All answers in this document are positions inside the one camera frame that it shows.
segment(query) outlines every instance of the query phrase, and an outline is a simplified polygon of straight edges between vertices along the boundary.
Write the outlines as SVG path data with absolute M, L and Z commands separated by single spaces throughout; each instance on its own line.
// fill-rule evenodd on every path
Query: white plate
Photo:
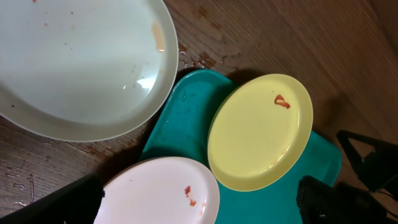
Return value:
M 0 114 L 34 133 L 120 136 L 160 108 L 177 63 L 161 0 L 1 3 Z
M 215 222 L 220 204 L 218 184 L 210 170 L 182 157 L 163 157 L 127 168 L 104 190 L 94 224 L 209 224 Z

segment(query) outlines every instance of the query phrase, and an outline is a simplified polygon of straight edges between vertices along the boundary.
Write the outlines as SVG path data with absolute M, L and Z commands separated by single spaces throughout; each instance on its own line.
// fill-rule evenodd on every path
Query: oval plate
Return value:
M 211 171 L 232 190 L 268 186 L 299 159 L 312 116 L 308 92 L 290 76 L 264 75 L 244 84 L 224 101 L 211 125 Z
M 144 161 L 106 184 L 94 224 L 214 223 L 220 205 L 216 179 L 182 157 Z
M 177 64 L 161 0 L 0 7 L 0 114 L 43 136 L 84 142 L 129 132 L 165 101 Z

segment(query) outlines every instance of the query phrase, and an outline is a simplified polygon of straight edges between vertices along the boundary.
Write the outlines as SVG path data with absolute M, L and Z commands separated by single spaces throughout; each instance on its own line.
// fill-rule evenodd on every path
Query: black object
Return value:
M 0 223 L 93 223 L 104 196 L 102 181 L 97 175 L 90 174 L 0 218 Z
M 375 192 L 386 189 L 395 200 L 398 199 L 398 146 L 349 131 L 340 130 L 337 138 L 344 149 L 358 179 Z M 355 139 L 371 146 L 370 152 L 362 158 L 349 139 Z
M 333 189 L 310 176 L 298 185 L 297 205 L 303 224 L 398 223 L 369 192 L 346 184 Z

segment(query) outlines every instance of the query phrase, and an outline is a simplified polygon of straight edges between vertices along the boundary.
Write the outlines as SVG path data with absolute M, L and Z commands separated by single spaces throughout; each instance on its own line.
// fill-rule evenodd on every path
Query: teal tray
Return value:
M 171 92 L 141 160 L 182 156 L 208 166 L 211 120 L 236 87 L 212 70 L 197 70 L 183 77 Z M 302 223 L 296 203 L 299 180 L 310 175 L 332 186 L 340 168 L 339 149 L 312 131 L 300 159 L 270 186 L 253 192 L 236 192 L 219 183 L 221 198 L 216 223 Z

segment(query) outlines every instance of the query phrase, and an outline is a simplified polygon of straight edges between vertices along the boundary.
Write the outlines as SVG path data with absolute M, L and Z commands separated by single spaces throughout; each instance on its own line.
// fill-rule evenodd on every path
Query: table surface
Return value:
M 178 77 L 184 68 L 210 68 L 237 83 L 288 74 L 312 98 L 313 130 L 334 144 L 340 129 L 398 144 L 398 1 L 165 3 L 181 51 Z M 0 117 L 0 217 L 95 170 L 109 180 L 137 159 L 158 117 L 94 143 L 48 139 Z M 370 151 L 356 145 L 362 155 Z M 342 155 L 337 181 L 365 189 Z M 373 195 L 398 213 L 398 202 Z

